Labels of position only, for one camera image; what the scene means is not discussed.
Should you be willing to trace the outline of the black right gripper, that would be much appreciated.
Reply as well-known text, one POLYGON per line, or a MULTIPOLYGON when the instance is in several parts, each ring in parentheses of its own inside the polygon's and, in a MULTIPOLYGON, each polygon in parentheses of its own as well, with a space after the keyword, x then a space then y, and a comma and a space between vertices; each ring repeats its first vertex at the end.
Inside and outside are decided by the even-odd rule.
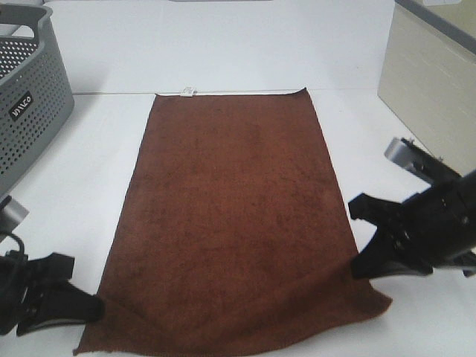
POLYGON ((435 268, 475 274, 475 180, 459 178, 398 203, 361 193, 348 202, 350 218, 377 227, 350 263, 354 279, 425 277, 435 268))

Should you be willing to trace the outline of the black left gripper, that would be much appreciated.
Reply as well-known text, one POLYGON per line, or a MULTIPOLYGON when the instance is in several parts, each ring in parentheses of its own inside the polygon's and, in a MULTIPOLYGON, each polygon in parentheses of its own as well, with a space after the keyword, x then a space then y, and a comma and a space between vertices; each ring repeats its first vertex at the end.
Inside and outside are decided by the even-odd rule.
POLYGON ((104 302, 67 282, 74 263, 74 257, 56 252, 35 260, 1 257, 1 331, 17 325, 16 334, 23 336, 99 321, 104 302))

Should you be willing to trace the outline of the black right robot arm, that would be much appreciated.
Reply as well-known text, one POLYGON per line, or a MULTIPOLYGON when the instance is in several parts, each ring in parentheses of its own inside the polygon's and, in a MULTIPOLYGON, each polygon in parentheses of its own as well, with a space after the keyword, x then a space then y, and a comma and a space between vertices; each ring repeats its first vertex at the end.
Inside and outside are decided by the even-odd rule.
POLYGON ((352 219, 376 226, 352 276, 428 276, 436 268, 475 275, 475 173, 461 176, 404 138, 394 138, 385 157, 430 186, 400 203, 364 193, 349 202, 352 219))

